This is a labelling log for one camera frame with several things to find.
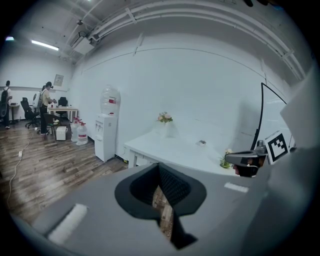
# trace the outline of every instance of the ceiling light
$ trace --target ceiling light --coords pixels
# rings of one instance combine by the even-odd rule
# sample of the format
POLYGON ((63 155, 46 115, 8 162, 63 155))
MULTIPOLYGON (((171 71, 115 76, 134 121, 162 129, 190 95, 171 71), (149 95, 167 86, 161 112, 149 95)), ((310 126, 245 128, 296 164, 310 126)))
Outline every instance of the ceiling light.
POLYGON ((7 37, 5 38, 5 40, 6 40, 6 41, 14 41, 15 39, 14 39, 13 36, 7 36, 7 37))
POLYGON ((54 47, 54 46, 49 45, 49 44, 46 44, 46 43, 43 43, 43 42, 38 42, 38 41, 33 41, 33 40, 31 40, 31 43, 36 44, 36 45, 39 45, 39 46, 48 47, 48 48, 50 48, 50 49, 53 49, 53 50, 59 51, 59 48, 54 47))

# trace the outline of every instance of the ceiling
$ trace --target ceiling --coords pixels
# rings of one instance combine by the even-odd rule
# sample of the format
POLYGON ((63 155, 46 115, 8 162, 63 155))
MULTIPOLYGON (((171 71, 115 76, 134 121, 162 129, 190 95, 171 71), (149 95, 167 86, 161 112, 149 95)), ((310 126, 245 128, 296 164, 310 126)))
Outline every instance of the ceiling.
POLYGON ((138 17, 147 20, 170 16, 201 16, 212 22, 229 24, 268 47, 274 45, 275 54, 281 58, 284 56, 283 61, 288 63, 299 80, 311 65, 308 44, 285 11, 276 10, 270 5, 264 6, 257 1, 250 8, 243 0, 39 0, 20 19, 10 36, 15 38, 16 45, 44 51, 76 63, 83 56, 71 48, 77 33, 84 32, 96 44, 97 40, 112 33, 114 28, 133 24, 126 7, 132 12, 141 9, 133 12, 138 22, 138 17), (142 8, 149 3, 158 4, 142 8), (113 22, 113 18, 120 16, 122 18, 113 22), (82 20, 83 24, 77 25, 78 20, 82 20), (31 40, 59 47, 59 51, 32 45, 31 40))

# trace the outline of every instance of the black chair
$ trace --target black chair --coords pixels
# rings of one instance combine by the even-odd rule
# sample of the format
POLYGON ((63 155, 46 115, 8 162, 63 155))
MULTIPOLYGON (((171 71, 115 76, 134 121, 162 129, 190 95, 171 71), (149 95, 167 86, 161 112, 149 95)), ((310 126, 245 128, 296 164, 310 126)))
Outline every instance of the black chair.
POLYGON ((22 101, 20 101, 21 106, 24 110, 24 118, 29 120, 30 122, 25 124, 25 127, 29 129, 29 126, 32 125, 33 127, 38 127, 39 120, 37 119, 37 116, 40 114, 39 112, 32 112, 32 108, 29 106, 29 102, 27 98, 22 98, 22 101))
MULTIPOLYGON (((68 101, 66 97, 60 97, 60 99, 58 100, 58 105, 62 106, 62 107, 66 107, 68 105, 68 101)), ((62 115, 66 114, 67 111, 57 111, 56 112, 58 115, 60 115, 60 117, 62 117, 62 115)))
POLYGON ((62 125, 62 119, 54 114, 44 114, 44 119, 46 127, 49 129, 51 128, 51 132, 54 134, 55 140, 57 140, 55 127, 62 125))

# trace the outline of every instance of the wooden desk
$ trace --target wooden desk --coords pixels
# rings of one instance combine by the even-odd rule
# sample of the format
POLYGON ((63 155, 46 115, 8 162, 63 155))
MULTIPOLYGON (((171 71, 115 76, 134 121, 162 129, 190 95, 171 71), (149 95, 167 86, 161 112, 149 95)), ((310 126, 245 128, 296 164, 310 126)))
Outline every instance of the wooden desk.
POLYGON ((72 123, 72 117, 73 117, 73 112, 74 116, 76 117, 78 115, 78 109, 70 106, 60 106, 60 107, 49 107, 47 108, 48 112, 53 112, 56 114, 57 111, 67 111, 68 112, 68 118, 70 120, 70 123, 72 123))
POLYGON ((220 166, 221 155, 209 146, 190 144, 181 138, 162 138, 151 131, 124 144, 129 149, 129 168, 135 167, 137 158, 147 163, 171 163, 198 171, 237 176, 232 168, 220 166))
POLYGON ((10 105, 10 109, 11 109, 11 117, 12 117, 12 120, 11 120, 11 123, 12 124, 15 124, 15 118, 14 118, 14 109, 15 108, 19 108, 20 104, 16 104, 16 105, 10 105))

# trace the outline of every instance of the black pants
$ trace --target black pants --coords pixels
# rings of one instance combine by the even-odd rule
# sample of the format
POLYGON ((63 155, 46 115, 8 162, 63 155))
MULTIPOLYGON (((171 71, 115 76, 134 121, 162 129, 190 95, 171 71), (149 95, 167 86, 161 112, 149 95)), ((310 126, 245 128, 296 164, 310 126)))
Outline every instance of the black pants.
POLYGON ((48 113, 47 111, 48 106, 46 105, 42 105, 42 107, 40 107, 40 121, 41 121, 41 133, 45 134, 47 132, 47 123, 46 123, 46 119, 45 119, 45 114, 48 113))
POLYGON ((6 105, 6 113, 3 118, 3 124, 5 127, 9 126, 9 112, 10 112, 10 106, 9 104, 6 105))

